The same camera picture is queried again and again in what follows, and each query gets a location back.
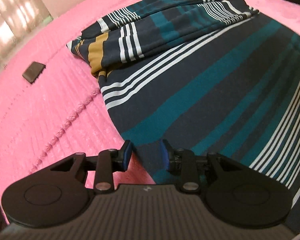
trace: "bed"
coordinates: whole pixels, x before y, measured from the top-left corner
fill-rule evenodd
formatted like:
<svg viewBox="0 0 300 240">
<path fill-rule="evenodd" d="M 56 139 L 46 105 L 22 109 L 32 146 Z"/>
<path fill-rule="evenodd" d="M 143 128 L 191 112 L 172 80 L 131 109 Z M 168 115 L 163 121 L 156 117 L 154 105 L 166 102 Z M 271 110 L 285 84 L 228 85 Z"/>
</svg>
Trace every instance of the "bed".
<svg viewBox="0 0 300 240">
<path fill-rule="evenodd" d="M 0 75 L 0 199 L 11 183 L 74 152 L 95 155 L 120 148 L 89 66 L 65 44 L 107 13 L 140 0 L 86 0 L 31 39 Z M 300 35 L 300 6 L 283 0 L 245 0 Z M 22 73 L 32 61 L 46 65 L 30 85 Z M 92 187 L 92 174 L 87 187 Z M 154 183 L 135 156 L 118 183 Z"/>
</svg>

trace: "black phone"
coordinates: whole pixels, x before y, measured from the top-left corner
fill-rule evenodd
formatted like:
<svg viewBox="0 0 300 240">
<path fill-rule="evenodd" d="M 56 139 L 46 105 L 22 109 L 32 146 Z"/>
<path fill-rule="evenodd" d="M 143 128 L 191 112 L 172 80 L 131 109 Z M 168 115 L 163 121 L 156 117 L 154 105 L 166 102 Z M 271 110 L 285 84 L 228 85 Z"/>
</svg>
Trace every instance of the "black phone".
<svg viewBox="0 0 300 240">
<path fill-rule="evenodd" d="M 31 65 L 24 71 L 22 76 L 30 83 L 32 84 L 38 76 L 42 73 L 46 65 L 39 63 L 39 62 L 32 62 Z"/>
</svg>

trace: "sheer curtain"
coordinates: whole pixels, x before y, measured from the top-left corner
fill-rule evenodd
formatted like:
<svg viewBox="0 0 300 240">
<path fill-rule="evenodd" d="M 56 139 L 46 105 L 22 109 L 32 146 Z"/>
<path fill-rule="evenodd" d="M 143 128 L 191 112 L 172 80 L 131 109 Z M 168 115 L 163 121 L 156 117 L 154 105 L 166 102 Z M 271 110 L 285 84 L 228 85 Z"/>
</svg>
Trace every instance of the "sheer curtain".
<svg viewBox="0 0 300 240">
<path fill-rule="evenodd" d="M 49 15 L 41 0 L 0 0 L 0 62 Z"/>
</svg>

